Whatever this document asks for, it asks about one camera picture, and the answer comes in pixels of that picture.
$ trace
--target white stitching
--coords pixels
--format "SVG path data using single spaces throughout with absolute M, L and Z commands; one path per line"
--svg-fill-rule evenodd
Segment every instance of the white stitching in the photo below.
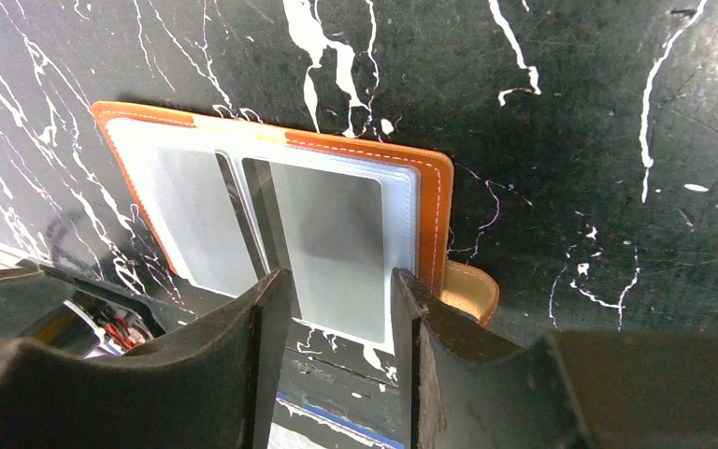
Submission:
M 154 121 L 157 121 L 157 122 L 167 122 L 167 123 L 182 124 L 182 125 L 184 125 L 184 126 L 189 126 L 189 127 L 194 126 L 193 123 L 186 123 L 186 122 L 181 122 L 181 121 L 179 121 L 179 120 L 165 119 L 165 118 L 163 118 L 163 117 L 155 117 L 155 116 L 152 116 L 152 115 L 135 114 L 134 112 L 122 112 L 122 111 L 120 111 L 120 110 L 101 110 L 100 112 L 97 113 L 97 118 L 100 119 L 101 122 L 102 122 L 102 121 L 103 121 L 103 118 L 102 118 L 101 116 L 102 116 L 103 114 L 109 114 L 109 113 L 110 113 L 110 114 L 118 114 L 118 115 L 120 115 L 120 116 L 122 116 L 122 115 L 130 115 L 131 117 L 141 117 L 142 119 L 150 119 L 150 120 L 154 120 Z
M 411 229 L 411 220 L 409 219 L 411 216 L 411 186 L 407 186 L 406 189 L 406 229 Z M 419 229 L 414 229 L 414 237 L 417 237 L 417 232 L 419 232 Z M 406 254 L 408 255 L 409 259 L 414 260 L 416 257 L 416 253 L 414 252 L 414 245 L 412 243 L 411 233 L 408 234 L 408 238 L 406 239 Z
M 368 156 L 383 157 L 384 159 L 392 159 L 394 161 L 414 162 L 417 164 L 422 164 L 422 165 L 428 166 L 436 172 L 437 196 L 436 196 L 436 220 L 434 223 L 434 227 L 436 229 L 434 230 L 435 231 L 434 232 L 434 253 L 433 253 L 433 260 L 431 261 L 431 290 L 433 290 L 434 283 L 436 283 L 436 254 L 438 252 L 438 218 L 439 218 L 439 213 L 441 211 L 441 173 L 433 165 L 428 164 L 423 161 L 418 161 L 416 159 L 408 159 L 405 157 L 390 156 L 387 154 L 378 154 L 378 153 L 374 153 L 374 152 L 363 152 L 362 150 L 353 150 L 350 148 L 331 147 L 328 145 L 321 145 L 319 143 L 303 142 L 301 140 L 291 139 L 290 142 L 301 144 L 301 145 L 307 145 L 310 147 L 326 148 L 328 150 L 336 150 L 336 151 L 340 151 L 340 152 L 355 152 L 358 154 L 366 154 Z
M 477 271 L 473 271 L 473 270 L 466 270 L 466 271 L 464 271 L 464 270 L 462 270 L 462 269 L 460 269 L 460 268 L 456 268 L 456 267 L 455 267 L 454 265 L 452 265 L 452 264 L 448 264 L 448 265 L 447 265 L 447 269 L 449 269 L 449 270 L 451 270 L 451 271 L 456 271 L 456 272 L 459 272 L 459 273 L 462 273 L 462 274 L 466 274 L 467 276 L 472 277 L 472 278 L 474 278 L 474 279 L 477 279 L 478 281 L 483 282 L 484 284 L 486 284 L 486 285 L 488 285 L 488 286 L 493 286 L 493 284 L 490 283 L 487 278 L 482 277 L 480 274 L 477 273 Z

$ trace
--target white paint splatter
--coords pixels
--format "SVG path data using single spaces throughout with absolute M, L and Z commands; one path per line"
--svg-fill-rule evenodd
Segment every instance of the white paint splatter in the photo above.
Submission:
M 100 181 L 97 179 L 97 176 L 92 171 L 89 171 L 89 169 L 83 164 L 83 162 L 81 162 L 79 152 L 76 150 L 75 146 L 73 148 L 73 160 L 75 160 L 76 164 L 81 168 L 81 170 L 83 170 L 84 173 L 87 174 L 87 180 L 100 188 L 100 195 L 103 196 L 103 200 L 106 201 L 106 204 L 111 208 L 111 211 L 114 212 L 114 216 L 117 217 L 117 222 L 120 223 L 122 228 L 131 233 L 131 239 L 133 239 L 136 234 L 134 234 L 134 230 L 130 226 L 131 219 L 121 214 L 120 211 L 117 210 L 117 201 L 114 199 L 113 196 L 111 196 L 111 193 L 106 190 L 106 187 L 104 187 L 103 184 L 100 183 Z
M 388 136 L 395 131 L 395 127 L 392 126 L 392 122 L 386 119 L 381 119 L 381 131 Z
M 679 209 L 679 214 L 680 214 L 681 217 L 683 218 L 683 220 L 684 220 L 684 222 L 686 223 L 686 225 L 689 226 L 690 229 L 695 230 L 695 225 L 692 224 L 691 221 L 689 221 L 689 217 L 687 217 L 686 214 L 683 213 L 683 210 Z
M 45 84 L 42 82 L 42 79 L 40 78 L 40 75 L 46 76 L 47 72 L 49 71 L 49 68 L 52 70 L 55 70 L 55 72 L 61 77 L 61 79 L 65 82 L 67 87 L 70 89 L 70 92 L 78 99 L 78 101 L 87 108 L 89 107 L 89 102 L 83 97 L 83 94 L 80 94 L 76 91 L 75 88 L 70 84 L 70 82 L 67 80 L 64 74 L 59 70 L 59 67 L 56 66 L 48 57 L 45 55 L 45 53 L 42 52 L 42 50 L 39 49 L 33 42 L 31 42 L 24 33 L 22 33 L 15 23 L 12 22 L 13 26 L 15 26 L 16 31 L 18 31 L 22 37 L 23 37 L 23 43 L 26 46 L 26 49 L 29 53 L 29 55 L 32 58 L 33 64 L 34 64 L 34 73 L 35 73 L 35 79 L 37 82 L 37 85 L 43 90 L 43 93 L 46 96 L 46 104 L 49 108 L 49 117 L 50 117 L 50 124 L 45 126 L 43 128 L 42 133 L 37 134 L 34 129 L 32 129 L 26 120 L 26 116 L 22 112 L 22 107 L 20 102 L 17 100 L 17 98 L 12 93 L 11 89 L 7 85 L 7 83 L 4 81 L 3 77 L 0 74 L 0 101 L 7 107 L 8 110 L 12 112 L 13 119 L 15 119 L 16 125 L 25 133 L 25 135 L 31 140 L 31 142 L 34 144 L 34 146 L 40 151 L 40 153 L 45 157 L 45 159 L 48 161 L 49 165 L 54 167 L 54 165 L 61 167 L 66 170 L 65 165 L 59 160 L 59 158 L 56 156 L 56 154 L 53 151 L 53 147 L 56 146 L 56 134 L 57 134 L 57 124 L 56 119 L 59 118 L 62 120 L 61 115 L 59 115 L 59 112 L 57 111 L 57 108 L 54 106 L 54 104 L 51 102 L 49 97 L 49 92 L 45 88 Z M 74 146 L 77 145 L 77 139 L 78 139 L 78 127 L 76 125 L 75 117 L 72 115 L 70 120 L 72 123 L 70 123 L 71 126 L 71 137 L 74 140 Z M 12 148 L 12 150 L 15 152 L 15 157 L 10 159 L 10 163 L 18 170 L 18 172 L 23 176 L 23 178 L 27 181 L 27 183 L 35 190 L 37 191 L 44 200 L 48 201 L 48 203 L 58 212 L 61 210 L 60 206 L 56 204 L 56 202 L 53 200 L 53 198 L 50 196 L 50 194 L 42 188 L 41 184 L 39 184 L 39 181 L 36 179 L 36 181 L 32 181 L 29 178 L 29 175 L 27 175 L 23 170 L 21 169 L 20 165 L 22 165 L 24 168 L 28 170 L 28 168 L 25 166 L 25 163 L 22 159 L 21 152 L 18 151 L 15 146 L 11 144 L 9 139 L 2 133 L 0 130 L 0 137 L 5 141 L 5 143 Z M 75 181 L 75 178 L 73 175 L 69 172 L 66 172 L 65 175 Z M 69 188 L 69 185 L 64 181 L 63 178 L 63 184 Z M 45 244 L 45 241 L 41 234 L 38 233 L 38 241 L 35 240 L 30 234 L 28 234 L 28 231 L 25 229 L 25 226 L 22 225 L 20 222 L 20 217 L 15 214 L 14 210 L 12 208 L 3 208 L 0 205 L 0 210 L 5 214 L 5 218 L 7 222 L 9 223 L 10 228 L 12 228 L 13 233 L 16 237 L 16 241 L 18 244 L 25 248 L 27 251 L 29 251 L 33 256 L 40 258 L 40 259 L 48 259 L 49 257 L 49 251 L 48 247 Z M 74 227 L 74 233 L 77 236 L 79 240 L 81 240 L 78 230 Z M 39 244 L 45 248 L 44 250 L 39 248 Z M 83 240 L 81 240 L 81 243 L 87 248 L 87 250 L 90 252 L 90 254 L 94 255 L 93 251 L 87 245 Z
M 497 99 L 499 100 L 499 106 L 505 106 L 507 104 L 507 102 L 505 101 L 505 96 L 516 91 L 523 91 L 535 95 L 540 95 L 540 88 L 538 87 L 538 68 L 534 65 L 527 65 L 524 61 L 522 47 L 519 45 L 519 41 L 516 39 L 516 35 L 513 34 L 513 30 L 510 28 L 510 23 L 508 23 L 508 20 L 505 19 L 505 16 L 502 15 L 502 10 L 499 8 L 499 2 L 497 0 L 489 0 L 488 6 L 491 9 L 492 16 L 494 16 L 494 22 L 496 22 L 496 24 L 499 25 L 500 28 L 502 28 L 502 32 L 508 39 L 510 46 L 513 48 L 513 51 L 516 53 L 516 64 L 522 70 L 527 70 L 530 78 L 530 87 L 528 88 L 514 87 L 512 89 L 501 91 L 499 93 L 499 96 L 497 97 Z
M 475 173 L 474 171 L 472 171 L 472 170 L 470 170 L 469 168 L 466 168 L 466 167 L 463 167 L 463 169 L 465 169 L 466 171 L 468 171 L 469 174 L 472 176 L 472 178 L 474 178 L 475 180 L 478 180 L 478 181 L 481 180 L 480 176 L 478 176 L 478 174 Z M 519 195 L 517 192 L 511 190 L 511 189 L 512 189 L 512 186 L 511 186 L 511 187 L 506 187 L 506 186 L 504 186 L 504 185 L 502 185 L 502 184 L 500 184 L 500 183 L 498 183 L 498 182 L 493 182 L 493 181 L 489 181 L 489 180 L 486 180 L 483 184 L 485 185 L 486 190 L 488 190 L 488 193 L 491 194 L 491 197 L 494 199 L 494 201 L 495 201 L 495 203 L 496 203 L 496 209 L 495 209 L 494 217 L 492 217 L 492 219 L 491 219 L 489 222 L 486 222 L 485 224 L 482 224 L 482 225 L 480 225 L 480 226 L 478 227 L 478 235 L 477 235 L 477 237 L 475 238 L 475 245 L 474 245 L 474 246 L 470 246 L 470 247 L 467 247 L 467 248 L 464 248 L 464 249 L 461 249 L 461 250 L 450 249 L 450 252 L 451 252 L 451 253 L 463 253 L 463 252 L 472 251 L 472 254 L 469 256 L 469 260 L 471 260 L 471 259 L 474 258 L 476 255 L 478 255 L 478 253 L 480 252 L 480 242 L 481 242 L 481 238 L 485 235 L 485 233 L 488 231 L 488 229 L 489 229 L 494 223 L 496 223 L 496 220 L 499 218 L 499 215 L 500 215 L 500 213 L 501 213 L 501 211 L 502 211 L 502 209 L 501 209 L 501 208 L 502 208 L 502 203 L 500 202 L 499 197 L 494 193 L 494 189 L 491 188 L 492 184 L 493 184 L 493 185 L 496 185 L 496 186 L 499 186 L 499 187 L 501 187 L 501 188 L 503 188 L 503 189 L 505 189 L 505 190 L 511 191 L 511 192 L 515 193 L 516 195 Z M 526 201 L 527 204 L 529 204 L 530 206 L 532 206 L 532 202 L 530 202 L 529 200 L 527 200 L 527 199 L 524 198 L 524 197 L 522 197 L 522 199 L 523 199 L 524 201 Z
M 147 289 L 144 287 L 144 283 L 139 279 L 138 274 L 136 274 L 136 262 L 125 257 L 117 244 L 108 237 L 106 227 L 103 226 L 103 223 L 97 218 L 92 205 L 87 201 L 84 195 L 77 192 L 72 192 L 72 194 L 81 203 L 84 212 L 89 216 L 92 227 L 97 233 L 97 237 L 108 246 L 114 255 L 113 264 L 117 277 L 120 278 L 126 287 L 137 295 L 147 295 Z
M 375 90 L 379 88 L 379 84 L 381 83 L 381 73 L 379 72 L 379 63 L 376 61 L 376 57 L 373 56 L 373 52 L 375 52 L 375 45 L 376 45 L 376 34 L 378 33 L 379 25 L 376 22 L 376 10 L 375 10 L 375 4 L 371 0 L 365 0 L 365 3 L 367 3 L 367 9 L 370 13 L 370 39 L 367 42 L 367 57 L 370 59 L 370 61 L 373 63 L 373 77 L 376 79 L 376 85 L 373 88 L 373 94 L 375 94 Z M 370 98 L 368 104 L 372 104 L 373 99 Z
M 697 184 L 684 184 L 683 188 L 686 190 L 691 190 L 693 192 L 708 192 L 709 191 L 708 187 L 704 187 L 702 185 L 697 185 Z
M 208 53 L 208 39 L 205 36 L 205 30 L 206 30 L 206 21 L 208 20 L 208 2 L 203 2 L 203 10 L 202 10 L 202 44 L 199 44 L 197 42 L 194 43 L 194 45 L 202 51 L 202 54 L 205 57 L 205 70 L 208 72 L 207 74 L 205 71 L 203 71 L 202 67 L 194 61 L 194 58 L 189 54 L 188 51 L 186 51 L 183 46 L 180 44 L 178 39 L 175 37 L 174 34 L 169 30 L 169 28 L 166 26 L 166 22 L 164 22 L 164 19 L 161 17 L 161 13 L 158 12 L 158 9 L 155 8 L 155 5 L 152 3 L 151 0 L 147 0 L 147 3 L 150 5 L 152 10 L 155 12 L 155 18 L 158 20 L 158 22 L 161 24 L 161 27 L 164 28 L 164 31 L 166 32 L 166 35 L 169 36 L 170 39 L 172 39 L 172 43 L 175 44 L 175 47 L 178 48 L 178 50 L 185 56 L 185 58 L 188 60 L 189 64 L 196 70 L 196 73 L 199 74 L 202 78 L 208 80 L 210 82 L 210 85 L 212 85 L 216 91 L 219 93 L 219 95 L 222 97 L 222 100 L 224 101 L 223 105 L 213 105 L 213 108 L 216 110 L 216 112 L 219 112 L 221 114 L 219 108 L 224 108 L 228 111 L 230 117 L 235 118 L 235 113 L 233 112 L 233 104 L 230 100 L 230 96 L 227 94 L 227 92 L 224 91 L 222 88 L 222 85 L 219 83 L 219 79 L 216 77 L 215 73 L 213 73 L 213 58 Z
M 19 0 L 15 0 L 15 4 L 18 5 L 18 9 L 21 10 L 21 16 L 23 16 L 23 18 L 25 19 L 25 18 L 26 18 L 26 12 L 23 10 L 23 5 L 21 5 L 21 2 L 20 2 Z M 9 11 L 7 10 L 7 7 L 5 7 L 4 4 L 1 3 L 1 0 L 0 0 L 0 7 L 4 10 L 4 13 L 5 13 L 5 14 L 7 14 L 7 15 L 9 14 Z
M 632 288 L 634 288 L 635 285 L 637 285 L 637 282 L 639 280 L 639 274 L 641 272 L 641 268 L 639 266 L 639 254 L 637 250 L 637 246 L 634 247 L 634 277 L 632 278 L 629 285 L 627 285 L 624 290 L 621 292 L 621 295 L 618 297 L 618 330 L 621 330 L 624 327 L 624 300 L 626 298 L 626 295 L 631 291 Z
M 570 285 L 571 285 L 571 288 L 578 290 L 583 296 L 588 297 L 591 301 L 593 301 L 593 302 L 595 302 L 595 303 L 597 303 L 597 304 L 601 304 L 601 306 L 603 306 L 603 307 L 609 307 L 609 308 L 611 308 L 611 309 L 617 309 L 617 308 L 618 308 L 618 307 L 617 307 L 616 305 L 614 305 L 614 304 L 610 304 L 609 302 L 605 302 L 605 301 L 602 301 L 601 299 L 598 299 L 598 298 L 596 297 L 596 295 L 594 295 L 593 293 L 591 293 L 589 290 L 585 290 L 584 288 L 579 287 L 579 286 L 577 285 L 577 280 L 576 280 L 576 279 L 572 280 Z
M 78 14 L 82 19 L 89 20 L 88 17 L 83 15 L 81 11 L 79 10 L 80 7 L 80 0 L 76 0 L 76 4 L 73 6 L 73 10 L 76 11 L 76 14 Z M 92 5 L 87 5 L 87 10 L 92 11 Z
M 362 352 L 362 355 L 365 357 L 365 360 L 367 363 L 370 364 L 371 367 L 383 371 L 383 368 L 381 367 L 381 359 L 379 358 L 379 355 L 376 354 L 376 350 L 373 349 L 372 346 L 369 344 L 365 345 L 365 350 Z
M 102 184 L 97 180 L 96 176 L 89 171 L 85 165 L 80 161 L 80 158 L 78 158 L 78 150 L 80 150 L 80 145 L 78 143 L 79 138 L 79 128 L 76 121 L 76 115 L 75 113 L 67 106 L 65 99 L 61 97 L 58 90 L 56 90 L 54 86 L 54 81 L 50 80 L 49 77 L 51 75 L 58 75 L 58 77 L 64 82 L 66 87 L 69 89 L 69 92 L 81 103 L 81 105 L 85 108 L 87 112 L 89 112 L 89 105 L 90 102 L 86 98 L 85 94 L 81 90 L 80 85 L 78 84 L 78 81 L 73 79 L 73 81 L 78 86 L 78 89 L 73 86 L 73 84 L 70 82 L 70 80 L 67 78 L 67 75 L 70 75 L 70 71 L 67 67 L 66 74 L 60 69 L 60 67 L 55 64 L 46 54 L 45 52 L 40 49 L 37 44 L 32 42 L 25 33 L 23 33 L 17 26 L 17 24 L 9 19 L 9 21 L 12 23 L 12 25 L 15 27 L 15 30 L 22 36 L 23 38 L 23 44 L 25 45 L 25 48 L 29 54 L 29 56 L 32 59 L 32 63 L 34 66 L 34 74 L 35 74 L 35 80 L 37 83 L 37 86 L 42 90 L 43 94 L 46 97 L 46 104 L 49 109 L 49 117 L 50 117 L 50 124 L 46 125 L 43 128 L 43 131 L 41 134 L 36 134 L 35 131 L 28 125 L 28 123 L 19 122 L 18 126 L 22 129 L 22 131 L 26 134 L 26 136 L 31 140 L 31 142 L 34 144 L 34 146 L 40 151 L 40 153 L 46 158 L 49 165 L 54 167 L 54 165 L 61 167 L 65 173 L 60 174 L 60 177 L 62 177 L 62 184 L 66 186 L 68 189 L 70 189 L 71 193 L 74 197 L 76 197 L 79 201 L 83 200 L 83 202 L 86 202 L 87 204 L 84 205 L 84 209 L 87 212 L 87 214 L 90 214 L 90 212 L 93 214 L 93 210 L 91 206 L 87 209 L 88 201 L 83 197 L 83 193 L 77 193 L 72 190 L 71 184 L 68 182 L 65 182 L 65 179 L 69 178 L 73 185 L 78 183 L 78 180 L 75 178 L 74 174 L 67 170 L 66 166 L 59 160 L 57 155 L 54 152 L 54 148 L 56 147 L 56 137 L 57 137 L 57 120 L 59 120 L 62 124 L 62 127 L 69 132 L 69 136 L 72 139 L 72 148 L 73 148 L 73 156 L 76 160 L 76 163 L 81 167 L 81 169 L 84 170 L 84 172 L 87 174 L 87 181 L 90 181 L 97 185 L 100 190 L 101 194 L 107 204 L 109 204 L 112 207 L 112 210 L 114 210 L 115 214 L 117 215 L 118 221 L 121 223 L 123 227 L 128 229 L 131 232 L 131 240 L 133 241 L 133 231 L 130 230 L 130 225 L 127 223 L 128 219 L 127 217 L 121 215 L 116 210 L 116 201 L 114 198 L 108 193 L 108 191 L 103 187 Z M 56 105 L 51 100 L 52 95 L 56 95 L 59 97 L 59 102 L 67 109 L 69 112 L 68 117 L 63 117 L 60 115 Z M 21 110 L 20 103 L 18 103 L 17 99 L 14 99 L 14 107 L 13 110 Z M 23 178 L 26 180 L 26 182 L 35 190 L 37 191 L 44 200 L 46 200 L 56 211 L 59 213 L 62 208 L 53 200 L 53 198 L 50 196 L 50 194 L 42 188 L 41 184 L 39 183 L 38 179 L 35 177 L 35 181 L 32 181 L 26 173 L 23 172 L 21 169 L 21 166 L 28 170 L 28 167 L 26 167 L 25 163 L 22 159 L 22 153 L 18 151 L 18 149 L 10 143 L 9 139 L 3 135 L 3 133 L 0 131 L 0 136 L 5 141 L 5 143 L 12 148 L 12 150 L 15 152 L 15 157 L 13 157 L 10 160 L 10 163 L 18 170 L 19 173 L 23 176 Z M 114 255 L 113 263 L 115 265 L 115 270 L 117 271 L 118 276 L 121 280 L 123 280 L 128 288 L 131 288 L 135 292 L 137 292 L 137 289 L 135 287 L 135 284 L 138 283 L 142 291 L 144 290 L 143 284 L 138 280 L 138 277 L 136 276 L 135 272 L 135 266 L 136 261 L 129 260 L 124 257 L 122 252 L 119 250 L 119 248 L 108 238 L 108 235 L 106 234 L 105 228 L 103 228 L 102 223 L 100 223 L 99 220 L 96 219 L 92 220 L 93 228 L 97 232 L 98 236 L 101 238 L 101 240 L 105 239 L 108 240 L 107 246 L 111 250 L 112 254 Z M 96 266 L 96 270 L 99 273 L 99 277 L 103 278 L 103 270 L 100 265 L 99 257 L 95 254 L 95 252 L 92 250 L 92 248 L 81 238 L 79 231 L 77 230 L 75 223 L 70 223 L 72 227 L 73 234 L 76 236 L 76 238 L 81 242 L 81 244 L 87 249 L 89 254 L 93 257 L 94 265 Z
M 656 78 L 656 74 L 659 73 L 659 69 L 662 64 L 670 56 L 670 52 L 673 50 L 673 44 L 676 40 L 681 37 L 687 28 L 692 26 L 700 16 L 703 14 L 703 10 L 706 7 L 708 0 L 700 0 L 700 4 L 697 6 L 695 14 L 692 19 L 679 31 L 677 31 L 665 44 L 665 52 L 659 59 L 653 63 L 651 71 L 648 72 L 648 79 L 645 81 L 645 90 L 642 92 L 642 113 L 639 116 L 639 147 L 640 147 L 640 158 L 642 159 L 642 166 L 645 167 L 645 174 L 642 177 L 642 195 L 641 201 L 645 203 L 648 199 L 648 177 L 651 174 L 651 167 L 653 167 L 653 158 L 651 157 L 651 149 L 648 144 L 648 115 L 651 113 L 651 92 L 653 91 L 653 80 Z
M 557 289 L 557 282 L 560 281 L 560 278 L 563 277 L 563 273 L 565 273 L 567 269 L 568 266 L 563 267 L 563 269 L 560 271 L 560 274 L 558 274 L 557 277 L 554 278 L 554 282 L 552 282 L 552 292 L 549 294 L 549 317 L 552 318 L 552 324 L 557 330 L 560 330 L 560 328 L 557 327 L 557 318 L 554 317 L 554 290 Z
M 330 429 L 332 429 L 333 431 L 340 433 L 342 435 L 345 435 L 345 436 L 351 438 L 352 440 L 359 442 L 360 444 L 363 444 L 364 446 L 367 446 L 367 447 L 371 447 L 371 448 L 379 447 L 380 449 L 392 449 L 392 446 L 383 444 L 381 442 L 377 442 L 377 441 L 375 441 L 375 440 L 373 440 L 353 429 L 341 426 L 338 423 L 336 423 L 330 419 L 319 416 L 318 414 L 312 413 L 306 409 L 296 407 L 294 404 L 292 404 L 284 399 L 277 398 L 277 403 L 279 405 L 281 405 L 282 407 L 284 407 L 285 409 L 287 409 L 287 411 L 291 417 L 293 417 L 293 415 L 307 417 L 307 418 L 311 419 L 312 421 L 315 421 L 319 425 L 327 426 Z
M 595 226 L 593 226 L 593 230 L 590 231 L 589 234 L 585 234 L 585 237 L 588 239 L 591 239 L 592 241 L 596 241 L 596 235 L 598 234 L 598 230 Z
M 138 25 L 138 45 L 144 53 L 144 62 L 152 73 L 152 67 L 150 66 L 150 56 L 147 54 L 147 48 L 144 46 L 144 27 L 141 24 L 141 9 L 138 7 L 138 1 L 134 0 L 134 7 L 136 8 L 136 25 Z
M 310 341 L 312 340 L 312 334 L 315 333 L 315 327 L 310 326 L 309 327 L 309 334 L 307 335 L 307 342 L 302 343 L 301 341 L 297 341 L 295 343 L 295 349 L 301 353 L 301 354 L 323 354 L 322 351 L 310 351 L 309 346 L 311 345 Z
M 161 67 L 158 65 L 158 60 L 153 54 L 152 56 L 152 64 L 155 65 L 155 69 L 158 70 L 158 73 L 161 75 L 161 78 L 164 79 L 166 82 L 166 85 L 169 86 L 169 89 L 172 90 L 172 92 L 177 92 L 178 90 L 175 89 L 175 86 L 172 85 L 172 81 L 169 80 L 169 78 L 166 76 L 166 73 L 164 73 L 164 70 L 161 70 Z
M 268 433 L 268 447 L 266 449 L 325 449 L 304 435 L 271 423 Z
M 12 231 L 12 237 L 21 246 L 21 249 L 25 250 L 33 257 L 48 260 L 50 258 L 50 249 L 48 248 L 48 244 L 45 242 L 45 238 L 42 236 L 42 233 L 37 232 L 35 239 L 28 227 L 23 224 L 21 217 L 11 206 L 4 209 L 0 205 L 0 210 L 4 216 L 4 223 L 6 223 Z
M 359 99 L 359 95 L 356 92 L 356 86 L 353 82 L 351 69 L 353 67 L 353 59 L 356 56 L 355 51 L 347 44 L 343 44 L 342 42 L 331 40 L 326 37 L 323 32 L 321 22 L 317 18 L 317 12 L 313 13 L 313 5 L 309 2 L 309 0 L 283 0 L 282 3 L 284 5 L 285 16 L 288 20 L 288 33 L 290 34 L 290 38 L 298 48 L 309 54 L 309 59 L 311 61 L 311 64 L 307 67 L 307 71 L 304 75 L 304 102 L 309 110 L 309 115 L 312 118 L 315 130 L 320 132 L 317 117 L 318 94 L 315 90 L 315 83 L 312 81 L 312 77 L 309 72 L 313 69 L 321 68 L 323 52 L 326 49 L 332 49 L 337 52 L 337 86 L 342 92 L 349 96 L 348 127 L 342 134 L 348 138 L 355 138 L 356 135 L 353 132 L 353 125 L 351 121 L 352 108 L 366 109 L 372 115 L 370 106 L 366 105 Z M 372 55 L 372 47 L 375 42 L 376 32 L 375 13 L 373 12 L 372 2 L 367 1 L 367 3 L 370 6 L 372 19 L 372 34 L 368 47 L 368 56 L 373 61 L 375 66 L 375 76 L 377 81 L 376 86 L 378 86 L 378 65 Z
M 516 188 L 513 184 L 504 185 L 504 184 L 500 184 L 499 182 L 494 182 L 494 181 L 490 181 L 490 180 L 486 181 L 486 183 L 493 184 L 497 187 L 501 187 L 501 188 L 507 190 L 508 192 L 511 192 L 512 194 L 520 197 L 525 203 L 527 203 L 527 206 L 529 206 L 531 208 L 533 207 L 533 202 L 531 200 L 527 199 L 526 197 L 524 197 L 522 194 L 516 192 Z
M 386 371 L 386 378 L 392 382 L 397 382 L 397 368 L 389 367 Z
M 337 351 L 337 335 L 330 334 L 326 331 L 322 331 L 322 333 L 326 341 L 329 342 L 329 346 L 332 347 L 332 352 L 335 353 Z

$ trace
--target red wire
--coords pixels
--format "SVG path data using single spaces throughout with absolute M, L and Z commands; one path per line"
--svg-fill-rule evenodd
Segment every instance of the red wire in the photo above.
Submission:
M 122 336 L 122 334 L 120 334 L 120 332 L 117 331 L 117 329 L 114 327 L 114 325 L 112 323 L 108 323 L 106 325 L 106 332 L 108 332 L 109 335 L 111 335 L 112 337 L 117 339 L 120 342 L 120 344 L 125 347 L 125 349 L 131 349 L 134 347 L 134 344 L 131 341 L 124 338 Z

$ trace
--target leather tab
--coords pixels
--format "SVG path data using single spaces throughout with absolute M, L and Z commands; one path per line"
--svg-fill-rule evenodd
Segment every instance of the leather tab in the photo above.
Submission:
M 480 269 L 448 260 L 441 301 L 472 315 L 487 329 L 499 302 L 499 285 Z

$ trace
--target card holder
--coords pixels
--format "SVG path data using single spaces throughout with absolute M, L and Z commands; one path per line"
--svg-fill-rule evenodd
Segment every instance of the card holder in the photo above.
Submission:
M 380 272 L 402 267 L 445 302 L 490 324 L 498 299 L 495 282 L 446 258 L 453 173 L 445 155 L 127 103 L 98 102 L 93 114 L 170 266 L 192 283 L 234 297 L 270 269 L 297 264 L 301 318 L 391 352 L 390 276 L 377 280 Z M 352 183 L 355 193 L 375 193 L 330 196 L 319 188 Z M 202 185 L 214 187 L 203 192 L 197 188 Z M 374 203 L 371 197 L 381 200 Z M 341 204 L 341 198 L 350 205 Z M 322 207 L 307 211 L 310 205 Z M 324 212 L 340 207 L 347 209 L 331 216 L 349 219 L 338 225 L 351 230 L 352 239 L 365 239 L 349 242 L 354 245 L 344 253 L 352 256 L 344 260 L 335 249 L 341 228 L 329 226 Z M 181 216 L 191 221 L 179 223 Z M 381 236 L 368 229 L 380 229 Z M 317 237 L 327 234 L 332 240 L 319 246 L 323 239 Z M 381 248 L 381 258 L 372 248 Z M 218 260 L 234 270 L 234 279 L 223 278 L 226 266 L 213 268 L 218 266 L 208 258 L 213 253 L 223 256 Z M 324 307 L 323 298 L 319 307 L 308 303 L 328 287 L 307 279 L 308 273 L 324 269 L 355 279 L 325 303 L 341 308 Z M 376 313 L 365 313 L 361 295 L 345 293 L 359 284 L 376 292 L 382 288 L 386 300 L 373 304 Z M 374 318 L 356 322 L 362 314 Z

